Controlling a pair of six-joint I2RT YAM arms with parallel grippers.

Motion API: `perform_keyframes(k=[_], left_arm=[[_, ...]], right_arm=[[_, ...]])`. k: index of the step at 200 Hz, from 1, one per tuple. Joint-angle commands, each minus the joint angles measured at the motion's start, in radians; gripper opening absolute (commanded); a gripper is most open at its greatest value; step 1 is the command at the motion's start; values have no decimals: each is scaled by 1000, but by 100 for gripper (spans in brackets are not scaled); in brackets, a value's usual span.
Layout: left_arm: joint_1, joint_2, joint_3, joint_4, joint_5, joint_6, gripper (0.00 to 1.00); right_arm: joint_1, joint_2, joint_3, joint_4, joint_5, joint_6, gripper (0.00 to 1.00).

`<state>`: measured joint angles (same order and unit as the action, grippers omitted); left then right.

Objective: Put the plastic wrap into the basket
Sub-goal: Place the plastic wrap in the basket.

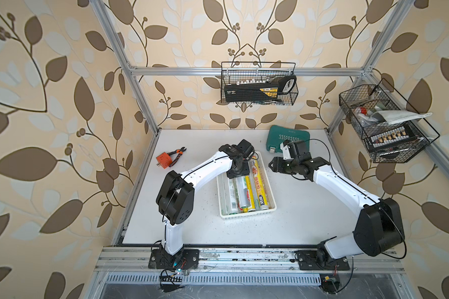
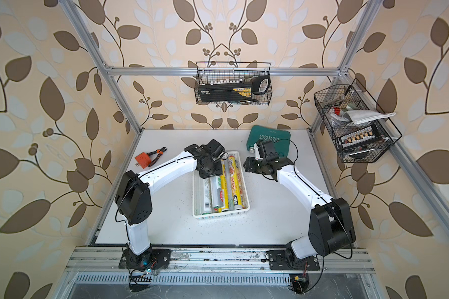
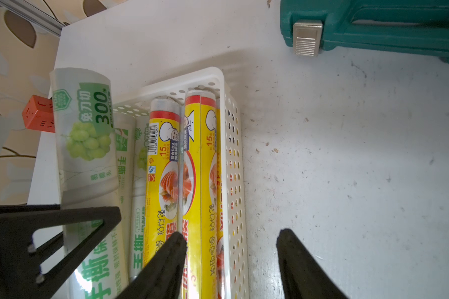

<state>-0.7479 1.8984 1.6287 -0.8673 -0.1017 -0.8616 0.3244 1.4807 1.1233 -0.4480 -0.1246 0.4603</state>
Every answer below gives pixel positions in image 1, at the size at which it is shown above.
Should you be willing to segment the white perforated plastic basket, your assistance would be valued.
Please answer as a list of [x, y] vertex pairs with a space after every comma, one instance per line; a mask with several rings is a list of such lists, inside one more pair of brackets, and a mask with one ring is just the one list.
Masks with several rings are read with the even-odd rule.
[[238, 219], [272, 213], [278, 206], [260, 152], [248, 162], [248, 176], [229, 179], [217, 177], [218, 204], [222, 219]]

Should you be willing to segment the yellow wrap roll with salmon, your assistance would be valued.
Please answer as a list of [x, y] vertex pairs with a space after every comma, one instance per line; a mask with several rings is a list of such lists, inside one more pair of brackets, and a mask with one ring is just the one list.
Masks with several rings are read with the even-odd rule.
[[260, 198], [261, 198], [261, 203], [263, 204], [261, 210], [268, 210], [269, 209], [269, 205], [268, 205], [268, 200], [267, 200], [267, 197], [266, 197], [266, 192], [264, 190], [264, 184], [263, 184], [263, 180], [262, 180], [262, 177], [261, 177], [261, 172], [259, 170], [258, 160], [254, 159], [253, 161], [256, 162], [256, 165], [258, 167], [258, 179], [259, 179], [259, 185], [261, 187]]

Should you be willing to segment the silver green wrap roll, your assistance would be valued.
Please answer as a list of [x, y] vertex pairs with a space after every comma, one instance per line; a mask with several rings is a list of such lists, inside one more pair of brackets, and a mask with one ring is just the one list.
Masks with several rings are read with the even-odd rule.
[[234, 179], [228, 180], [229, 187], [229, 215], [238, 214], [239, 213], [239, 205], [238, 199], [239, 194], [236, 189], [236, 181]]

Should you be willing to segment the yellow wrap roll group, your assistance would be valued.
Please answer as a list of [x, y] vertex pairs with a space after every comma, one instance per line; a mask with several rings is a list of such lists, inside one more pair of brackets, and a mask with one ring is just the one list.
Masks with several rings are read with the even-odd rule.
[[249, 179], [249, 176], [245, 176], [244, 177], [244, 182], [246, 183], [246, 191], [247, 191], [247, 198], [249, 201], [249, 206], [248, 206], [248, 212], [255, 212], [256, 211], [256, 206], [254, 203], [254, 197], [253, 197], [253, 191], [251, 188], [251, 181]]

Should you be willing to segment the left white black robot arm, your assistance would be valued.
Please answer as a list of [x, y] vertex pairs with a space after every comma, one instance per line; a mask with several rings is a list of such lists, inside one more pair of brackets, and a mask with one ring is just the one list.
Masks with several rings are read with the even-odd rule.
[[167, 254], [174, 257], [183, 250], [182, 224], [193, 211], [195, 193], [223, 173], [229, 179], [249, 175], [248, 162], [254, 154], [253, 145], [242, 140], [237, 145], [221, 146], [213, 156], [188, 171], [167, 173], [156, 199], [165, 223], [162, 247]]

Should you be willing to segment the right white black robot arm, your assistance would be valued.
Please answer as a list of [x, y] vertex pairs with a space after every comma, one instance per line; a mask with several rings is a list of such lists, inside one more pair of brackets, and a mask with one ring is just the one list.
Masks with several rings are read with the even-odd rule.
[[317, 246], [319, 263], [326, 264], [349, 255], [375, 257], [399, 244], [405, 244], [405, 233], [399, 204], [382, 199], [362, 189], [334, 169], [322, 157], [313, 157], [304, 141], [284, 140], [281, 157], [269, 163], [274, 173], [288, 174], [327, 189], [346, 205], [357, 218], [355, 228], [342, 237], [322, 241]]

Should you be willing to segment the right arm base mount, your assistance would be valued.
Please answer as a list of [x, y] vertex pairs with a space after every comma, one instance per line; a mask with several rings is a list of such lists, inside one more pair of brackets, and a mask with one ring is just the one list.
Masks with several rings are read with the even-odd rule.
[[346, 258], [333, 259], [322, 250], [300, 250], [295, 253], [300, 270], [350, 270]]

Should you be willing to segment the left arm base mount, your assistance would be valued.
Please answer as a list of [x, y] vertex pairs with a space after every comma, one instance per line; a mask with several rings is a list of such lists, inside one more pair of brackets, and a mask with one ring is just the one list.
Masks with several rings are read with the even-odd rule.
[[165, 249], [153, 249], [148, 263], [149, 269], [190, 270], [198, 267], [200, 251], [198, 249], [181, 249], [170, 255]]

